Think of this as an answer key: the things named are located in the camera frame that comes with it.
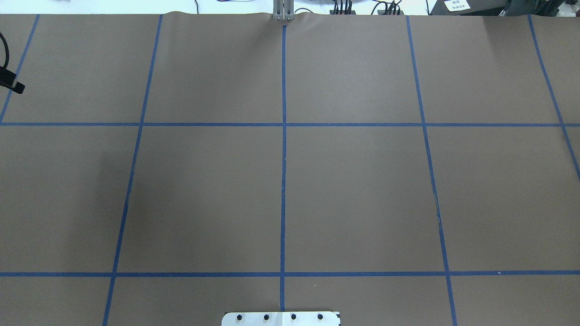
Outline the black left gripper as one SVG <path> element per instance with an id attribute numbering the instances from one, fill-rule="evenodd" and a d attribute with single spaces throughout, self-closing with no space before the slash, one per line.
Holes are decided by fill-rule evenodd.
<path id="1" fill-rule="evenodd" d="M 17 80 L 17 75 L 4 67 L 0 67 L 0 85 L 17 94 L 23 94 L 25 90 L 25 85 Z"/>

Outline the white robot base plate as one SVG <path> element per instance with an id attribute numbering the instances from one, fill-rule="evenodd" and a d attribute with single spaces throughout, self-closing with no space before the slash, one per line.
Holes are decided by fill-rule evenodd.
<path id="1" fill-rule="evenodd" d="M 224 314 L 222 326 L 340 326 L 339 312 L 231 312 Z"/>

